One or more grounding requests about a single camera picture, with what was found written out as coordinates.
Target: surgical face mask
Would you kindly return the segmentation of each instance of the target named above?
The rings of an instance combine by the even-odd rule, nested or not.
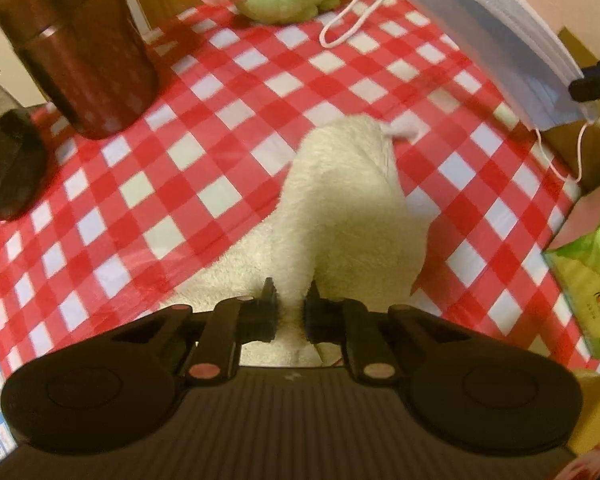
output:
[[[336,46],[352,36],[383,0],[377,0],[336,41],[326,32],[357,2],[354,0],[320,34],[320,44]],[[582,77],[571,54],[525,0],[409,0],[429,16],[479,66],[530,129],[600,118],[597,103],[574,102],[568,86]]]

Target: table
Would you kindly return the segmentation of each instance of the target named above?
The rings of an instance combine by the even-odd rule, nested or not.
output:
[[[90,141],[52,105],[36,114],[58,172],[30,214],[0,222],[5,375],[155,310],[273,210],[312,127],[355,113],[427,131],[395,143],[406,201],[437,216],[412,303],[600,371],[541,256],[578,187],[553,176],[494,85],[408,2],[386,0],[323,50],[332,17],[277,28],[233,7],[192,9],[146,38],[163,90],[128,130]]]

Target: ribbed black surface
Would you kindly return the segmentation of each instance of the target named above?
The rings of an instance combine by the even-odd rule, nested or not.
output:
[[[23,446],[0,479],[546,480],[572,458],[562,448],[524,458],[457,449],[392,390],[360,386],[345,369],[243,368],[225,386],[189,392],[141,442],[88,457]]]

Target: brown cylindrical container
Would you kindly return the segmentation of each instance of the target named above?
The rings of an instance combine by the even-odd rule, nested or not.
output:
[[[0,0],[0,27],[89,139],[131,126],[157,96],[158,75],[125,0]]]

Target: elastic strap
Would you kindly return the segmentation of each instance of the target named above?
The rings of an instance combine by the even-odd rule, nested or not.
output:
[[[362,25],[366,22],[366,19],[371,16],[371,14],[379,7],[382,5],[382,2],[384,2],[385,0],[376,0],[363,14],[362,16],[359,17],[359,19],[356,21],[356,23],[354,23],[353,27],[351,27],[347,32],[345,32],[342,36],[340,36],[337,40],[331,41],[331,43],[328,43],[325,36],[327,35],[327,31],[333,26],[334,23],[336,23],[338,20],[342,19],[342,17],[347,14],[350,10],[351,7],[353,7],[356,3],[358,3],[360,0],[352,0],[351,3],[344,8],[344,10],[342,12],[340,12],[340,14],[338,14],[335,18],[333,18],[329,23],[327,23],[323,28],[322,31],[320,32],[320,44],[324,47],[324,48],[333,48],[334,46],[338,46],[340,44],[343,44],[345,41],[347,41],[351,36],[353,36],[357,31],[360,30],[360,27],[362,27]]]
[[[584,132],[587,130],[589,126],[591,126],[593,122],[584,123],[580,129],[580,133],[578,134],[578,143],[577,143],[577,153],[578,153],[578,178],[576,179],[576,183],[582,180],[582,137],[584,137]],[[554,168],[553,163],[544,152],[544,148],[542,147],[542,136],[540,135],[540,131],[536,128],[536,137],[538,138],[538,146],[540,147],[540,153],[544,156],[544,160],[549,163],[549,168],[555,173],[555,176],[558,177],[561,181],[567,182],[570,177],[561,175],[558,170]]]

